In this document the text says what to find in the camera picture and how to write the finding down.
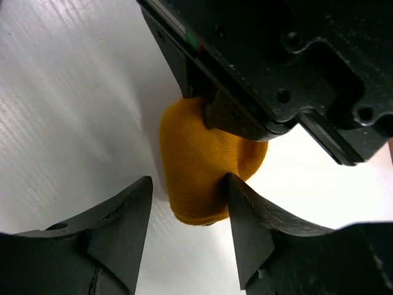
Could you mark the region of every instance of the white surface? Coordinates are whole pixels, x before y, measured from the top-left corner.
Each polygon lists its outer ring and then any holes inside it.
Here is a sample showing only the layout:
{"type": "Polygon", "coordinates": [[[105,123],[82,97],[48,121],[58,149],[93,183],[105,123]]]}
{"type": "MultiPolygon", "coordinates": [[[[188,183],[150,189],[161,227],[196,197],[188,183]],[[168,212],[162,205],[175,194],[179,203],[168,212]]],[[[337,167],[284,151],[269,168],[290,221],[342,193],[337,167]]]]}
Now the white surface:
{"type": "MultiPolygon", "coordinates": [[[[160,185],[158,125],[179,97],[134,1],[3,0],[0,230],[43,229],[151,175],[137,294],[244,294],[229,222],[177,222],[160,185]]],[[[339,167],[297,128],[271,143],[250,183],[301,217],[340,227],[393,220],[392,180],[387,147],[368,164],[339,167]]]]}

